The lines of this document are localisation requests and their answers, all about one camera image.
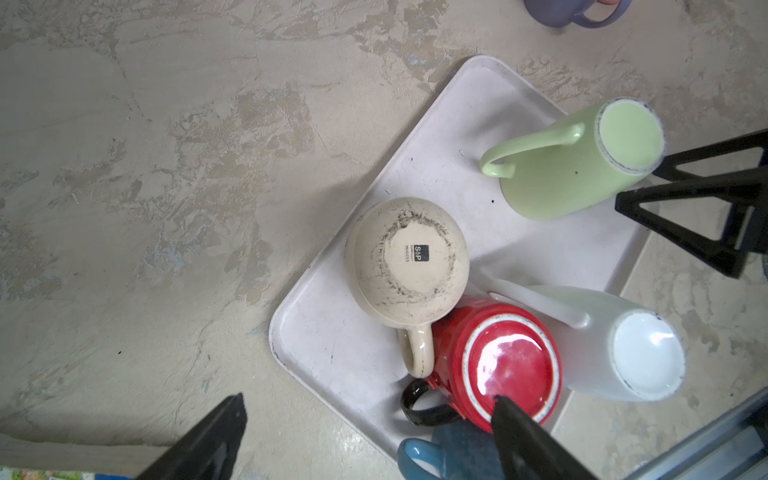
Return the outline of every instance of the blue mug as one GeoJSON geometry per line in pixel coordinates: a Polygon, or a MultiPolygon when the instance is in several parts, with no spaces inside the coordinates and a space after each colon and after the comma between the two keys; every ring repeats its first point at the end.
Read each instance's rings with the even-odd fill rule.
{"type": "Polygon", "coordinates": [[[548,27],[560,28],[574,22],[576,25],[587,28],[600,28],[610,25],[629,8],[632,0],[621,0],[616,9],[605,20],[596,22],[584,15],[595,0],[523,0],[528,13],[537,22],[548,27]]]}
{"type": "Polygon", "coordinates": [[[440,480],[414,460],[440,472],[442,480],[505,480],[493,435],[467,420],[435,427],[432,442],[405,439],[397,449],[397,466],[406,480],[440,480]]]}

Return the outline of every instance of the black mug handle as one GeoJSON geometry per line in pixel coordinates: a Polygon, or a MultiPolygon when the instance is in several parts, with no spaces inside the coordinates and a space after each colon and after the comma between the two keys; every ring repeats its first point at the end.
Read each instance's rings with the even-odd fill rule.
{"type": "Polygon", "coordinates": [[[462,419],[462,416],[447,403],[430,409],[414,410],[413,406],[416,400],[421,398],[429,389],[430,387],[426,380],[415,379],[402,391],[400,408],[413,425],[434,427],[462,419]]]}

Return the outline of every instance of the mug handle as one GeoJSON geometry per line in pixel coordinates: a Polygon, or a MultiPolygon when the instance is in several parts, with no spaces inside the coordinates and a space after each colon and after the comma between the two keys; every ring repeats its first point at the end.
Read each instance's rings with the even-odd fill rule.
{"type": "Polygon", "coordinates": [[[488,295],[505,296],[560,320],[574,329],[585,328],[592,323],[592,316],[589,313],[508,280],[490,280],[486,289],[488,295]]]}
{"type": "Polygon", "coordinates": [[[435,427],[462,419],[462,416],[447,403],[426,410],[414,410],[413,406],[416,400],[421,398],[429,389],[430,387],[426,380],[415,379],[402,391],[400,408],[413,425],[435,427]]]}
{"type": "Polygon", "coordinates": [[[432,325],[418,326],[397,331],[402,360],[411,376],[417,379],[428,377],[435,368],[435,344],[432,340],[432,325]]]}
{"type": "Polygon", "coordinates": [[[489,177],[511,178],[515,174],[515,162],[507,160],[501,164],[494,161],[509,155],[535,148],[552,147],[555,145],[573,145],[584,136],[586,127],[583,123],[566,125],[564,127],[549,127],[534,134],[513,138],[498,144],[486,151],[480,159],[480,171],[489,177]]]}
{"type": "Polygon", "coordinates": [[[587,18],[584,13],[576,14],[572,18],[572,21],[581,27],[585,28],[600,28],[604,27],[606,25],[610,25],[613,22],[617,21],[619,17],[621,17],[624,12],[627,11],[627,8],[629,8],[629,4],[632,3],[632,0],[621,0],[618,5],[616,5],[616,9],[611,13],[608,18],[605,20],[600,20],[599,22],[596,22],[595,20],[592,20],[590,18],[587,18]]]}
{"type": "Polygon", "coordinates": [[[442,471],[445,460],[439,446],[421,439],[403,440],[397,448],[397,468],[406,480],[440,480],[418,466],[413,461],[414,458],[442,471]]]}

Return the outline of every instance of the countertop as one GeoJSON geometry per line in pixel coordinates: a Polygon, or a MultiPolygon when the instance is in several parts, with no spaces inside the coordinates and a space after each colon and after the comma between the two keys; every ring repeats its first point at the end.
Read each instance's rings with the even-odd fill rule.
{"type": "MultiPolygon", "coordinates": [[[[243,392],[233,478],[399,478],[266,330],[455,69],[494,55],[566,111],[640,98],[680,151],[768,126],[767,5],[636,0],[553,30],[521,0],[6,2],[0,432],[169,445],[243,392]]],[[[661,212],[713,233],[718,202],[661,212]]],[[[625,295],[673,323],[688,375],[659,403],[575,396],[555,437],[606,479],[768,384],[757,257],[732,280],[653,234],[625,295]]]]}

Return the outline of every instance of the purple mug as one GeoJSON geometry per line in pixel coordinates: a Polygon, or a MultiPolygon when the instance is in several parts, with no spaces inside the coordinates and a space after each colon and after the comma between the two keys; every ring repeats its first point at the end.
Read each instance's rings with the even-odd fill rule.
{"type": "Polygon", "coordinates": [[[584,16],[595,0],[523,0],[531,17],[548,27],[560,28],[574,22],[587,28],[600,28],[610,25],[621,17],[629,8],[632,0],[621,0],[616,9],[605,20],[596,22],[584,16]]]}

